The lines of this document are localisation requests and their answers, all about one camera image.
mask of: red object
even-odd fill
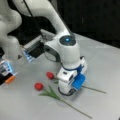
[[[42,90],[43,89],[43,84],[42,83],[36,83],[35,85],[34,85],[34,87],[35,87],[35,89],[36,90]]]
[[[52,72],[47,72],[47,73],[46,73],[46,76],[47,76],[50,80],[54,79],[54,74],[53,74]]]

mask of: flower stem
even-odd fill
[[[94,91],[97,91],[97,92],[101,92],[101,93],[107,94],[106,92],[98,90],[98,89],[95,89],[95,88],[90,88],[90,87],[86,87],[86,86],[82,86],[82,88],[86,88],[86,89],[89,89],[89,90],[94,90]]]
[[[88,118],[92,119],[92,117],[91,117],[91,116],[89,116],[89,115],[87,115],[86,113],[84,113],[84,112],[82,112],[82,111],[80,111],[80,110],[76,109],[76,108],[75,108],[75,107],[73,107],[71,104],[67,103],[66,101],[64,101],[64,100],[62,100],[62,99],[60,99],[60,101],[61,101],[61,102],[63,102],[63,103],[65,103],[65,104],[66,104],[66,105],[68,105],[69,107],[73,108],[73,109],[74,109],[74,110],[76,110],[77,112],[79,112],[79,113],[81,113],[81,114],[85,115],[86,117],[88,117]]]

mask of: blue gripper part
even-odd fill
[[[76,90],[79,90],[84,82],[85,76],[83,74],[78,74],[75,77],[74,82],[72,83],[72,87],[75,88]]]

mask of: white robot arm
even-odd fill
[[[4,10],[6,11],[6,13],[4,14],[12,15],[12,10],[9,8],[7,0],[0,0],[0,2],[3,4],[3,6],[5,6]],[[59,91],[64,95],[71,95],[74,91],[78,90],[78,86],[83,83],[84,80],[78,82],[80,85],[76,87],[75,81],[80,78],[80,73],[84,73],[87,69],[87,64],[84,58],[80,59],[80,48],[77,41],[75,40],[73,33],[67,28],[65,23],[60,18],[59,14],[56,12],[54,7],[48,0],[13,0],[13,2],[20,13],[26,16],[31,16],[26,7],[27,4],[34,17],[46,17],[54,26],[57,34],[53,37],[52,41],[45,43],[44,52],[53,55],[56,58],[57,62],[61,62],[62,67],[57,75],[57,77],[59,78]],[[18,20],[16,21],[17,23],[21,23],[21,18],[18,16],[19,15],[17,15]],[[11,29],[7,31],[7,33],[5,33],[5,36],[7,36],[7,34],[13,29],[11,27]]]

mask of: white table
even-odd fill
[[[57,85],[47,79],[47,71],[57,72],[59,63],[44,55],[27,65],[10,84],[0,87],[0,120],[89,120],[67,105],[49,97],[38,96],[34,83],[50,84],[64,100],[93,117],[93,120],[118,120],[120,117],[120,49],[76,35],[88,71],[84,86],[107,92],[102,94],[82,88],[71,97],[58,93]]]

